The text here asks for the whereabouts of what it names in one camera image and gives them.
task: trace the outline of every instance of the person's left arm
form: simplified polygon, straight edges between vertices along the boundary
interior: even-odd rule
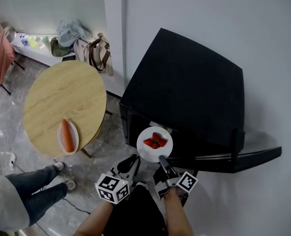
[[[103,201],[75,232],[74,236],[101,236],[113,211],[110,202]]]

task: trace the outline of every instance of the black and white marker cube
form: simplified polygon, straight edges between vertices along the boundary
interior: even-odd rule
[[[106,174],[101,175],[95,187],[101,199],[113,204],[118,204],[130,193],[128,181]]]
[[[196,179],[193,175],[189,174],[188,172],[185,172],[181,176],[180,180],[177,182],[176,185],[179,188],[182,188],[184,191],[190,193],[197,182],[198,182],[198,179]]]

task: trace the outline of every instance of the round wooden table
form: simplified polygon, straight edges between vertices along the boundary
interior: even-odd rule
[[[57,142],[62,119],[76,126],[81,150],[100,131],[105,110],[106,90],[96,69],[84,62],[64,61],[48,68],[33,83],[23,124],[40,152],[61,157],[66,156]]]

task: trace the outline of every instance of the carrot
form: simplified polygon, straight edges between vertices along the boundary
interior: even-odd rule
[[[63,146],[65,147],[67,152],[73,152],[75,149],[72,141],[72,136],[69,129],[69,124],[65,119],[62,119],[62,140]]]

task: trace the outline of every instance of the black pants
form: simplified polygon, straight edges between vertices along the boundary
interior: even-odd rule
[[[33,194],[40,188],[50,184],[58,176],[58,172],[58,168],[51,165],[34,172],[6,176],[16,188],[27,209],[29,226],[35,224],[52,205],[66,196],[68,187],[65,183],[57,184],[44,191]]]
[[[151,194],[138,185],[129,200],[123,200],[113,209],[104,230],[113,235],[168,235],[163,215]]]

